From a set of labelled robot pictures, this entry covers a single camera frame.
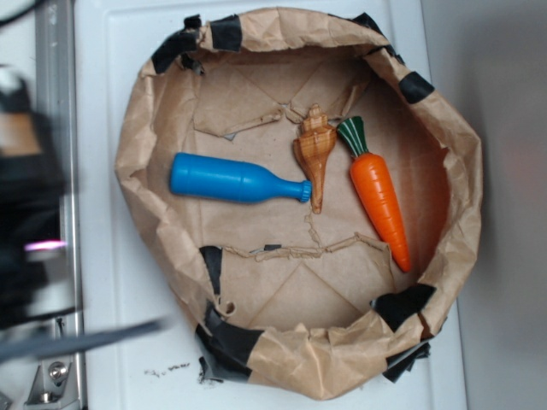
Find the screw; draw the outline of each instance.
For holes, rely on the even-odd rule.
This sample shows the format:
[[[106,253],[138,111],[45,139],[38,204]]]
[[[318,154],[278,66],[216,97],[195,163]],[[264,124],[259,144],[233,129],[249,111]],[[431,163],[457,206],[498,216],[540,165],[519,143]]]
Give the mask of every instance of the screw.
[[[64,381],[68,376],[68,369],[65,366],[64,363],[60,361],[56,361],[54,363],[51,363],[50,368],[50,378],[54,382],[60,383]]]
[[[53,395],[50,391],[45,391],[40,395],[40,403],[51,403],[51,399],[53,399]]]

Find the bottle neck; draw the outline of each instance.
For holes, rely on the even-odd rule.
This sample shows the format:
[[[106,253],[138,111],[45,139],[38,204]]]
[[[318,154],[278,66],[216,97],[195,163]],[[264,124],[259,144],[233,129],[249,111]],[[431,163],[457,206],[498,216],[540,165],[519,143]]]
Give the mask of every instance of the bottle neck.
[[[302,182],[291,182],[283,179],[276,179],[271,187],[275,196],[295,198],[300,202],[307,202],[311,196],[311,183],[307,180]]]

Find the white tray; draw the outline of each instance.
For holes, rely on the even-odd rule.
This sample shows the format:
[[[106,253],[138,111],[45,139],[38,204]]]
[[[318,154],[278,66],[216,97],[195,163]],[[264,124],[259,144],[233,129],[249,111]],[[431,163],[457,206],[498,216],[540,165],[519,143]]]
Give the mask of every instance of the white tray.
[[[407,65],[429,79],[419,0],[406,2],[78,0],[75,2],[81,267],[86,331],[160,317],[161,333],[86,355],[91,409],[384,408],[466,409],[457,310],[432,342],[432,356],[392,384],[379,376],[318,403],[268,387],[199,383],[201,356],[162,273],[133,226],[114,175],[121,124],[136,75],[183,19],[203,21],[270,6],[371,15]]]

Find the blue plastic bottle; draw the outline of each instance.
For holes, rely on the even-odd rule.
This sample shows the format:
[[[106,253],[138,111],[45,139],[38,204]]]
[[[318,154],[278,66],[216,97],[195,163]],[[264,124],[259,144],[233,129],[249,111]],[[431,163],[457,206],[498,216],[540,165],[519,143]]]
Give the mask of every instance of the blue plastic bottle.
[[[311,195],[309,181],[286,181],[249,162],[186,153],[174,157],[170,187],[174,194],[247,203],[276,196],[307,202]]]

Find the metal bracket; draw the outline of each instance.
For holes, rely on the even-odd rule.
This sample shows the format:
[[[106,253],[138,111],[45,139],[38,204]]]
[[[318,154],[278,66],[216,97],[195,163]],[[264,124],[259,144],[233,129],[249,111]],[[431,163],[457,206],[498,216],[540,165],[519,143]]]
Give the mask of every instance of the metal bracket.
[[[76,371],[70,356],[42,360],[25,410],[80,409]]]
[[[0,410],[8,410],[12,401],[0,391]]]

